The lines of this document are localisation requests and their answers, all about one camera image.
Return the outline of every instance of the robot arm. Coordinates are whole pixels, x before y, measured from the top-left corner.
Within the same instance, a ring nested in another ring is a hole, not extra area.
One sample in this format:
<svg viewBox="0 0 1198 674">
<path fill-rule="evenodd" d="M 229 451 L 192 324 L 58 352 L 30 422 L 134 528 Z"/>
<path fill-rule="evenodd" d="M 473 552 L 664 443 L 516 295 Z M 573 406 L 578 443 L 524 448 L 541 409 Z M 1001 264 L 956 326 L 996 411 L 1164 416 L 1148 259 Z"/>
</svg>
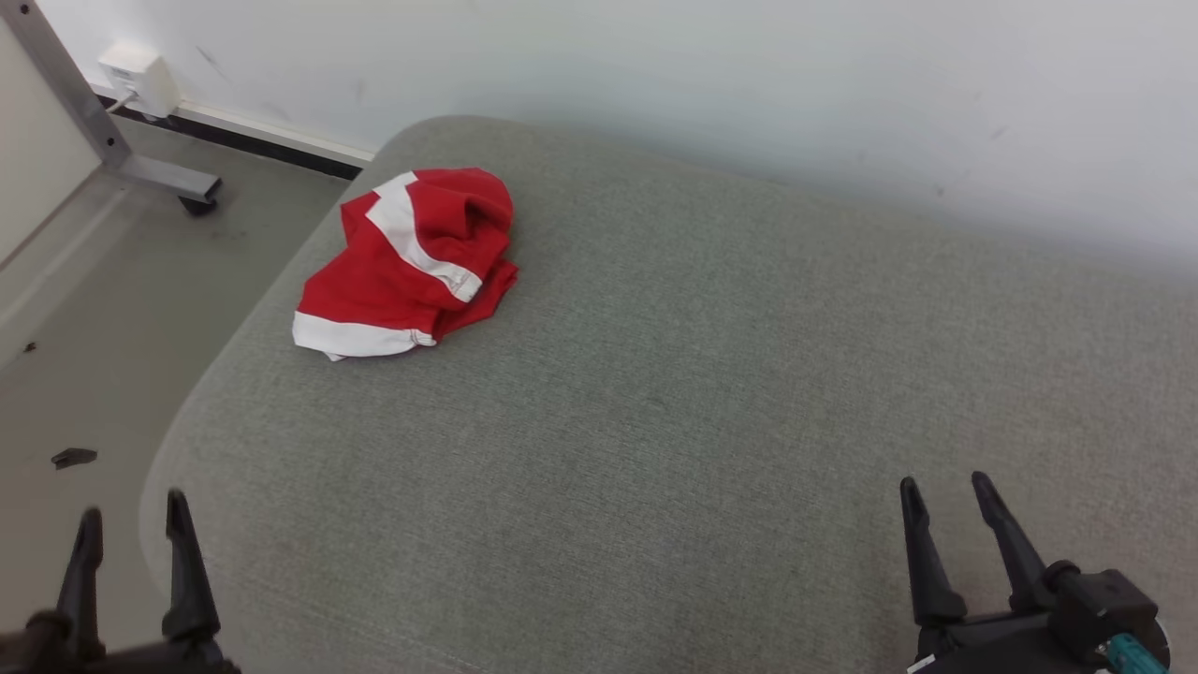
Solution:
<svg viewBox="0 0 1198 674">
<path fill-rule="evenodd" d="M 96 570 L 103 561 L 99 511 L 79 523 L 54 611 L 29 619 L 23 632 L 0 637 L 0 672 L 12 674 L 238 674 L 213 640 L 220 631 L 212 590 L 200 557 L 187 499 L 167 497 L 167 538 L 174 548 L 170 611 L 162 619 L 163 640 L 105 652 L 96 626 Z"/>
<path fill-rule="evenodd" d="M 984 473 L 973 475 L 982 520 L 994 530 L 1011 582 L 1011 611 L 968 617 L 949 585 L 915 480 L 898 486 L 920 674 L 1155 674 L 1169 664 L 1156 605 L 1114 570 L 1082 573 L 1070 561 L 1045 567 L 1035 547 Z"/>
</svg>

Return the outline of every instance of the wall outlet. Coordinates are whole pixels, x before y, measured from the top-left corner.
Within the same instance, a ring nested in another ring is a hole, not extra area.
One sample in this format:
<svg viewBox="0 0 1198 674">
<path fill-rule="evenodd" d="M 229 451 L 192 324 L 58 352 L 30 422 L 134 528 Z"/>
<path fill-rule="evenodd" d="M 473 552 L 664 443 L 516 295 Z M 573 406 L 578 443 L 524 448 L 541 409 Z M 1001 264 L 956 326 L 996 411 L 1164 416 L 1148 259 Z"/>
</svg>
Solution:
<svg viewBox="0 0 1198 674">
<path fill-rule="evenodd" d="M 116 90 L 117 98 L 137 91 L 137 99 L 128 104 L 133 110 L 164 117 L 179 107 L 179 87 L 161 54 L 117 43 L 99 56 L 99 67 Z"/>
</svg>

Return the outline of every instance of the gray cushion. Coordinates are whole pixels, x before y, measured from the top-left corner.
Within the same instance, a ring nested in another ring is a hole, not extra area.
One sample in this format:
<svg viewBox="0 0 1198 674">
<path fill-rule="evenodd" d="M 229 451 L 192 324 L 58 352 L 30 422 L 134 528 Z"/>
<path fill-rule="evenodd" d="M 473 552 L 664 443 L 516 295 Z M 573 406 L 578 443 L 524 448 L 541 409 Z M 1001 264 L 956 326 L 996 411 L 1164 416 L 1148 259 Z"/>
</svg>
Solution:
<svg viewBox="0 0 1198 674">
<path fill-rule="evenodd" d="M 403 132 L 346 198 L 459 165 L 516 207 L 495 317 L 294 347 L 334 211 L 153 464 L 150 566 L 180 486 L 247 672 L 902 670 L 903 476 L 970 608 L 1004 607 L 975 469 L 1047 561 L 1198 633 L 1193 292 L 479 117 Z"/>
</svg>

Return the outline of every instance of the black scrap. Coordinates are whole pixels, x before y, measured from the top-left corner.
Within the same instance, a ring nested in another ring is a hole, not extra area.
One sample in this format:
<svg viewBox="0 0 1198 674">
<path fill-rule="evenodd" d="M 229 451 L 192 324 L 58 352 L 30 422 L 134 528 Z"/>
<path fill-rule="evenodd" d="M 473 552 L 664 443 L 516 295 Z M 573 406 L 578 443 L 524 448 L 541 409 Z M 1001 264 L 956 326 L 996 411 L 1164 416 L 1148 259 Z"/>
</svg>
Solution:
<svg viewBox="0 0 1198 674">
<path fill-rule="evenodd" d="M 50 463 L 54 464 L 56 470 L 62 470 L 63 468 L 71 468 L 72 466 L 79 466 L 80 463 L 91 463 L 96 461 L 97 456 L 99 455 L 97 455 L 95 450 L 69 448 L 50 457 Z"/>
</svg>

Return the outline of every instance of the caster wheel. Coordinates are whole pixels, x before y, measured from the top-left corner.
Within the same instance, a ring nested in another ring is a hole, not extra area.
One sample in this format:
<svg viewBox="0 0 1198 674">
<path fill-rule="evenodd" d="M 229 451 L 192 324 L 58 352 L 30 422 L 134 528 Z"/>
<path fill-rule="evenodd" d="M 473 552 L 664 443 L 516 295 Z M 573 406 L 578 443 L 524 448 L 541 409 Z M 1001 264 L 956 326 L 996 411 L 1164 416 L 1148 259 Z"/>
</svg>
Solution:
<svg viewBox="0 0 1198 674">
<path fill-rule="evenodd" d="M 217 207 L 217 200 L 216 199 L 212 199 L 211 201 L 196 201 L 195 199 L 188 199 L 187 196 L 180 196 L 179 200 L 180 200 L 180 202 L 183 204 L 183 207 L 187 208 L 187 212 L 189 214 L 195 215 L 195 217 L 208 214 L 213 210 L 216 210 L 216 207 Z"/>
</svg>

